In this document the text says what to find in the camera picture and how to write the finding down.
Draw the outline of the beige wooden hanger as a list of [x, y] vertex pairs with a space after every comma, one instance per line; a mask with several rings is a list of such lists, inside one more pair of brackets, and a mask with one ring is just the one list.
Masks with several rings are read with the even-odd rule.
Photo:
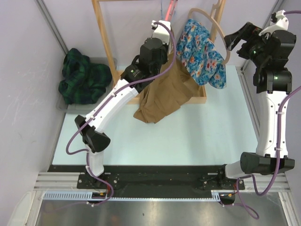
[[205, 16], [212, 23], [212, 28], [210, 31], [210, 40], [212, 41], [212, 43], [214, 43], [215, 39], [217, 37], [217, 34], [219, 34], [219, 36], [221, 37], [221, 39], [223, 41], [224, 47], [226, 49], [226, 57], [222, 63], [223, 65], [226, 65], [228, 63], [228, 61], [230, 60], [230, 51], [227, 50], [227, 48], [226, 48], [226, 42], [224, 39], [225, 34], [220, 26], [220, 21], [222, 18], [225, 3], [226, 3], [225, 0], [218, 0], [217, 3], [212, 5], [210, 14], [200, 8], [191, 8], [188, 13], [188, 19], [192, 19], [192, 14], [194, 12], [196, 12], [196, 13], [200, 13], [203, 16]]

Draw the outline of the blue floral garment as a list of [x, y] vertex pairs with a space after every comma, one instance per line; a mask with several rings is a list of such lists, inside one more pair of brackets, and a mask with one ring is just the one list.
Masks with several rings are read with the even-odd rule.
[[177, 42], [176, 55], [198, 85], [226, 88], [224, 58], [200, 22], [188, 19]]

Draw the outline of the pink plastic hanger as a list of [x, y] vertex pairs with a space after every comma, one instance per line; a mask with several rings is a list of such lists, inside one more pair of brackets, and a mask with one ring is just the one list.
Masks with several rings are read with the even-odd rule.
[[165, 16], [163, 17], [165, 21], [171, 22], [172, 17], [175, 13], [176, 5], [177, 5], [178, 0], [170, 0], [167, 8], [167, 12]]

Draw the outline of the tan brown skirt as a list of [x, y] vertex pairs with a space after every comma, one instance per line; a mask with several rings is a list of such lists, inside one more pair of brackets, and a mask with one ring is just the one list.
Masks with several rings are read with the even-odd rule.
[[187, 103], [192, 97], [203, 96], [183, 63], [177, 58], [171, 69], [153, 80], [139, 95], [139, 108], [134, 118], [157, 123]]

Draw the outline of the green plaid garment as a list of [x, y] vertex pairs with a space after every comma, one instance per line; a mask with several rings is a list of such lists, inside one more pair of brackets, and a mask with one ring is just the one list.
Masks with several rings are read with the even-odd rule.
[[67, 105], [95, 104], [112, 81], [109, 66], [91, 62], [90, 57], [76, 48], [66, 54], [62, 75], [58, 91]]

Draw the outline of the light blue wire hanger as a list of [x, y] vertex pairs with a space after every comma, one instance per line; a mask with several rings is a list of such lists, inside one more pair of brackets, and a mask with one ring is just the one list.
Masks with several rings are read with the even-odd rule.
[[164, 16], [167, 12], [167, 8], [168, 8], [168, 4], [169, 4], [169, 0], [161, 0], [160, 1], [160, 16], [161, 16], [161, 20], [164, 20]]

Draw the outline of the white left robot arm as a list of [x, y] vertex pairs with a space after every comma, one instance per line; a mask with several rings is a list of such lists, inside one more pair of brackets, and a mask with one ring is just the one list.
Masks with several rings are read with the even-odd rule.
[[105, 127], [123, 106], [158, 77], [162, 65], [168, 61], [168, 49], [168, 41], [148, 38], [105, 99], [86, 116], [76, 117], [76, 126], [87, 149], [87, 182], [93, 188], [101, 187], [104, 182], [104, 150], [111, 142], [104, 133]]

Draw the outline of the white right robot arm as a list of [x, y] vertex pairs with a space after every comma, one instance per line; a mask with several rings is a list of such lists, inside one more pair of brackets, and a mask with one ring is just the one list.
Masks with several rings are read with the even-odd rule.
[[218, 175], [217, 184], [222, 189], [228, 189], [236, 178], [284, 173], [295, 167], [295, 160], [288, 157], [285, 141], [287, 105], [281, 103], [292, 92], [292, 74], [285, 65], [296, 44], [296, 35], [280, 28], [266, 35], [261, 31], [247, 22], [224, 38], [228, 50], [244, 40], [237, 54], [256, 66], [253, 85], [260, 104], [260, 131], [256, 151], [243, 152], [239, 161], [226, 164], [224, 173]]

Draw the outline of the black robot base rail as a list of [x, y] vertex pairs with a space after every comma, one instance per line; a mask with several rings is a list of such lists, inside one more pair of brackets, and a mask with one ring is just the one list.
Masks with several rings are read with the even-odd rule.
[[104, 167], [99, 177], [105, 183], [89, 175], [84, 166], [52, 165], [49, 172], [79, 173], [76, 188], [92, 189], [87, 199], [97, 204], [113, 195], [114, 199], [210, 199], [219, 201], [219, 195], [234, 195], [244, 190], [243, 180], [225, 176], [224, 166], [114, 166]]

